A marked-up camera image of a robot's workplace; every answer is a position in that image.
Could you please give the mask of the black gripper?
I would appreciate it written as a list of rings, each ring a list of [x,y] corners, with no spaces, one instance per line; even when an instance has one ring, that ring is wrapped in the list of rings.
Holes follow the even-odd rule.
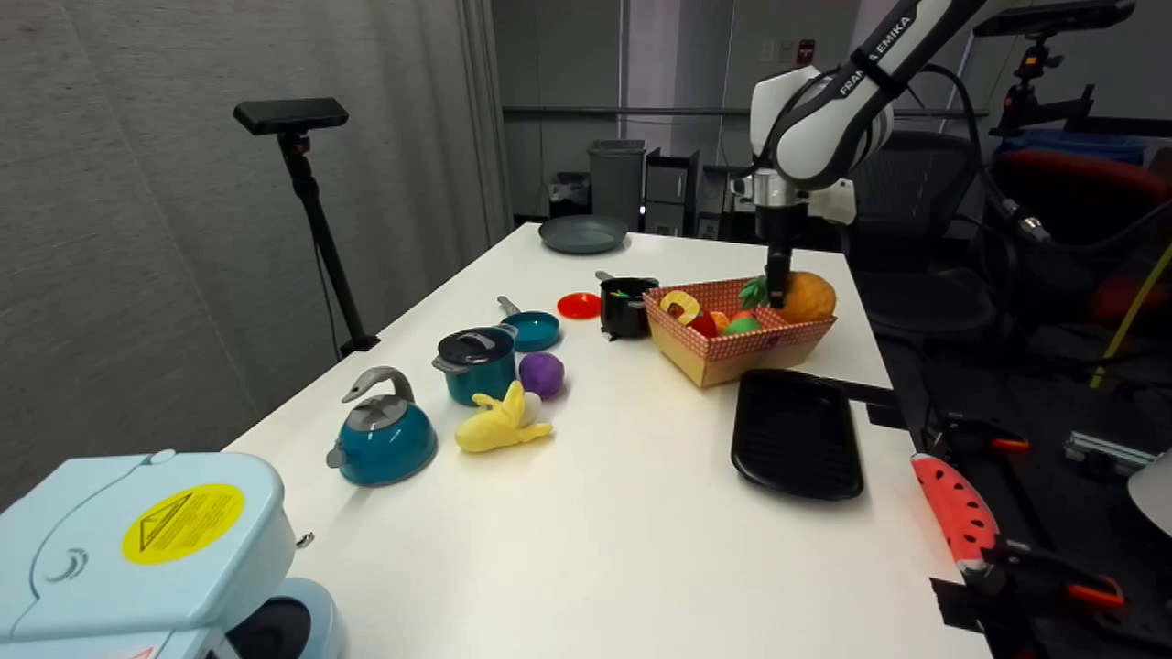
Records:
[[[803,238],[806,208],[803,204],[758,204],[756,208],[758,238],[767,241],[767,302],[785,307],[792,282],[792,249]]]

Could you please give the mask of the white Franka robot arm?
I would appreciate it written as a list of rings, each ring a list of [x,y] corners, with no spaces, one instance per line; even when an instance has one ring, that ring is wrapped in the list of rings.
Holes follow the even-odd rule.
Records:
[[[752,194],[767,227],[767,303],[787,302],[792,223],[812,192],[886,143],[890,104],[984,0],[898,0],[841,68],[793,68],[752,88]]]

